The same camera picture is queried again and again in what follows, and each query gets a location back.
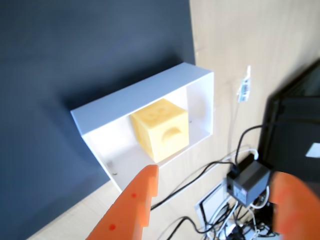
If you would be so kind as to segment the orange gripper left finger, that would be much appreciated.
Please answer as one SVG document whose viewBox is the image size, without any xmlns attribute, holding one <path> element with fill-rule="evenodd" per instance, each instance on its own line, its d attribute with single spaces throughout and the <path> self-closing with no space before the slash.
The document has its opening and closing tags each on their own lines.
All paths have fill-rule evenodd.
<svg viewBox="0 0 320 240">
<path fill-rule="evenodd" d="M 88 240 L 141 240 L 149 226 L 152 198 L 158 195 L 159 166 L 144 167 L 123 190 Z"/>
</svg>

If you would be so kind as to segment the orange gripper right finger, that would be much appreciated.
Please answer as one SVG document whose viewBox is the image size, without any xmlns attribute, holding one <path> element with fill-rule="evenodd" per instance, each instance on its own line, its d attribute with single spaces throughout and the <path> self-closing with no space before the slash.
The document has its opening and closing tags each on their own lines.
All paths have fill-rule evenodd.
<svg viewBox="0 0 320 240">
<path fill-rule="evenodd" d="M 320 199 L 299 178 L 277 171 L 270 185 L 272 228 L 282 236 L 318 236 Z"/>
</svg>

